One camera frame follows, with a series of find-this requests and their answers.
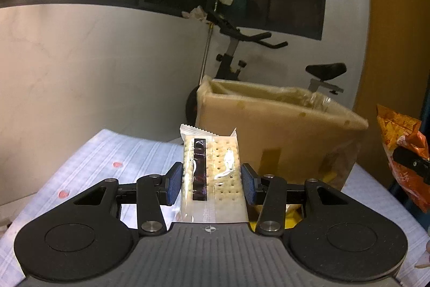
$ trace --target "orange plastic package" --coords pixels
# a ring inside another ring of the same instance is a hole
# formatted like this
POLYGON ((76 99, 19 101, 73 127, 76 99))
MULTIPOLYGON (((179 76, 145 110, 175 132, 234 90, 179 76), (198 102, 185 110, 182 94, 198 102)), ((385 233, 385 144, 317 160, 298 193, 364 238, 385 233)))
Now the orange plastic package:
POLYGON ((377 105, 377 121, 394 178, 423 212, 430 208, 430 185, 413 170, 393 161, 394 149, 401 145, 421 157, 429 159, 426 137, 419 131, 421 121, 377 105))

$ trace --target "bike saddle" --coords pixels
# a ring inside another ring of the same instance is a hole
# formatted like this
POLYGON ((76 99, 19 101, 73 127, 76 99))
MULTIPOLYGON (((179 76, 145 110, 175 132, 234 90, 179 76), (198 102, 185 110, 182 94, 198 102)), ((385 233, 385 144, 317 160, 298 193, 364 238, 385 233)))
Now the bike saddle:
POLYGON ((306 72, 319 78, 321 81, 329 81, 347 72, 347 67, 343 62, 309 65, 306 66, 306 72))

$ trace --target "metal screw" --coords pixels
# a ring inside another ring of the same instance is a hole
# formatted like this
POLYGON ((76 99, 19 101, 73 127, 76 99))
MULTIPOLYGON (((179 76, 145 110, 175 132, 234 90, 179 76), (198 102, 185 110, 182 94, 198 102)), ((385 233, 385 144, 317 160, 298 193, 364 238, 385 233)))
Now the metal screw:
POLYGON ((156 222, 155 220, 146 221, 141 225, 142 230, 145 230, 148 232, 160 231, 162 227, 163 227, 163 224, 161 224, 160 222, 156 222))
POLYGON ((260 229, 264 231, 278 231, 281 228, 281 224, 278 222, 274 222, 273 220, 267 220, 266 222, 262 222, 260 224, 260 229))

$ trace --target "exercise bike handlebar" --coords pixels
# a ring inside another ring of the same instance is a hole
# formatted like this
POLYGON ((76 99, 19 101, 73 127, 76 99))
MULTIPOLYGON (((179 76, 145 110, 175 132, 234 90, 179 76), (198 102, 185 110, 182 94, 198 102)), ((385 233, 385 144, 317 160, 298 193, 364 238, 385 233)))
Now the exercise bike handlebar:
POLYGON ((265 41, 262 41, 262 39, 270 38, 272 36, 270 32, 262 32, 253 36, 244 35, 240 32, 238 28, 235 28, 230 22, 228 22, 228 20, 220 17, 213 10, 209 11, 207 20, 211 21, 215 25, 218 25, 220 28, 220 33, 231 38, 237 39, 238 41, 251 41, 271 49, 279 49, 288 45, 288 42, 286 41, 278 44, 270 44, 266 43, 265 41))

